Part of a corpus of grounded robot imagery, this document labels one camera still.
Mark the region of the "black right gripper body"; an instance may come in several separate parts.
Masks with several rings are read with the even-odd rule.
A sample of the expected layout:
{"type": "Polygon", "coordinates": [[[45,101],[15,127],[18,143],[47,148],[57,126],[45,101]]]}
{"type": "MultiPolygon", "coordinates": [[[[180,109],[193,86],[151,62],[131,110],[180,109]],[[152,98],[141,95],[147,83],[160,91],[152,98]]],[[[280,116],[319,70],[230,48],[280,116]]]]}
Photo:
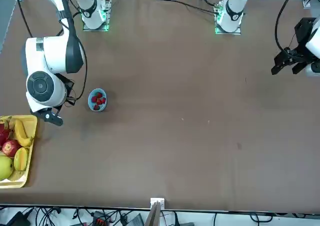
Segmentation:
{"type": "Polygon", "coordinates": [[[75,84],[74,81],[66,78],[62,74],[59,74],[58,78],[62,81],[62,83],[64,84],[65,89],[66,89],[66,97],[65,97],[65,101],[64,102],[70,104],[71,106],[74,106],[75,105],[75,97],[72,97],[70,95],[70,93],[72,91],[74,91],[73,90],[73,86],[75,84]]]}

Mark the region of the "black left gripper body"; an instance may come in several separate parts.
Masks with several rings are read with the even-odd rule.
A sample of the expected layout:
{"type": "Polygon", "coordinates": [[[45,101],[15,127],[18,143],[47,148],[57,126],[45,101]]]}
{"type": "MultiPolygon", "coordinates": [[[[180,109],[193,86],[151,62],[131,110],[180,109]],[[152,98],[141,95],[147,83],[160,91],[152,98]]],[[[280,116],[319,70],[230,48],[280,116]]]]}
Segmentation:
{"type": "Polygon", "coordinates": [[[302,18],[294,27],[297,47],[293,49],[295,62],[312,62],[316,57],[307,48],[306,44],[312,34],[315,18],[302,18]]]}

